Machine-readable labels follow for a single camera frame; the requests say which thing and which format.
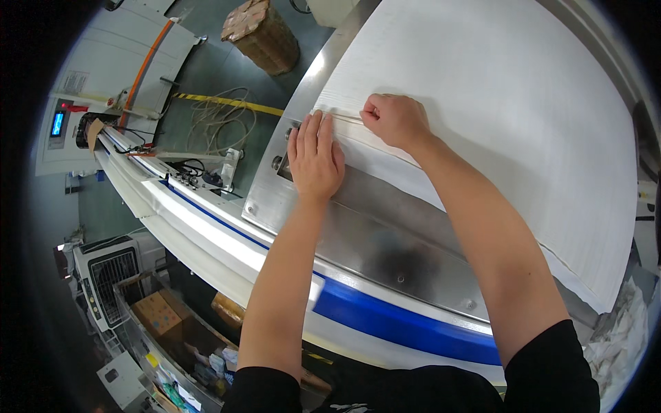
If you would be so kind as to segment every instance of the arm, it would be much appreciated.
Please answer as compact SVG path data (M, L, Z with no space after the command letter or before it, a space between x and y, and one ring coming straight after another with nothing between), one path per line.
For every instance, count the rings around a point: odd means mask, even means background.
M344 177L344 154L321 111L292 130L288 159L298 201L254 284L241 331L238 368L271 367L301 381L301 336L315 248L328 200Z
M432 181L477 276L503 367L537 335L569 318L521 215L491 181L432 135L419 102L373 94L360 116L386 144L408 152Z

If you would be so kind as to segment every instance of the orange stripe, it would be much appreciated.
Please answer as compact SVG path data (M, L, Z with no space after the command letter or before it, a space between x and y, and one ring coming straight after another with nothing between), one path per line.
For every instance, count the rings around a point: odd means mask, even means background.
M129 103L133 99L133 95L136 93L136 89L138 84L140 83L140 78L142 77L142 73L147 69L147 62L151 60L151 57L153 54L156 52L156 46L161 42L161 39L163 39L163 36L165 36L165 33L167 30L172 26L175 22L172 20L168 20L167 23L165 23L165 26L159 33L159 36L156 37L156 40L154 41L154 44L151 45L151 48L149 49L149 52L147 53L147 56L145 57L145 61L142 62L142 66L140 67L140 71L137 73L136 81L133 82L133 87L131 88L131 92L128 94L128 98L126 99L126 102ZM120 119L120 125L122 127L126 126L124 124L126 122L126 113L122 113L122 118Z

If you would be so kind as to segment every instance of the black sleeve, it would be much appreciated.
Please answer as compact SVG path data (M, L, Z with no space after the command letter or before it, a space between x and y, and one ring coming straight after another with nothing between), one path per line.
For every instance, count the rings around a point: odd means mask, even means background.
M291 375L269 367L244 367L234 374L223 413L297 412L301 388Z
M571 320L549 327L519 350L505 380L508 412L599 412L599 387Z

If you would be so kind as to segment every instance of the floor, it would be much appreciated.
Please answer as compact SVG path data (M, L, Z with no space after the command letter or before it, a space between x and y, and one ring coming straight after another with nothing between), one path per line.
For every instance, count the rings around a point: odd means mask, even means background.
M195 35L208 36L208 40L196 46L188 56L176 78L180 84L176 92L213 96L235 87L246 87L250 90L249 102L284 109L333 29L317 25L312 15L296 12L287 0L273 0L272 4L298 39L301 55L291 72L271 77L232 44L220 40L225 17L242 3L244 0L178 0L168 10L167 17L178 17L179 24ZM190 152L203 153L206 150L201 128L196 128L189 140L193 103L193 100L172 99L159 124L161 133L155 141L158 147L184 151L189 143ZM247 112L241 119L250 126L253 115ZM277 116L258 113L247 141L242 147L236 147L243 149L245 154L233 181L237 195L247 195L278 120ZM219 135L218 147L229 146L244 134L237 123L225 126ZM93 176L86 177L81 186L80 223L87 229L88 241L123 235L141 227L107 178L97 182Z

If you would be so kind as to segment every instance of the left hand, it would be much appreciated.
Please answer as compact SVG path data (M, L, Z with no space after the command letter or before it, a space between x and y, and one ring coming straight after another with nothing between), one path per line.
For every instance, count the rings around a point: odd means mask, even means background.
M300 129L290 133L287 156L299 201L325 205L344 178L344 153L332 139L331 114L306 115Z

